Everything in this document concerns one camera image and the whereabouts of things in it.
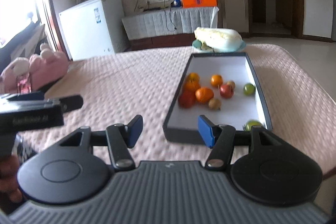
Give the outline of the person's left hand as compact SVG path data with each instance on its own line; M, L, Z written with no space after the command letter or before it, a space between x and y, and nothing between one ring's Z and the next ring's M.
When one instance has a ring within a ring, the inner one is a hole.
M1 193L7 195L13 203L20 203L23 200L17 181L18 170L17 155L1 158Z

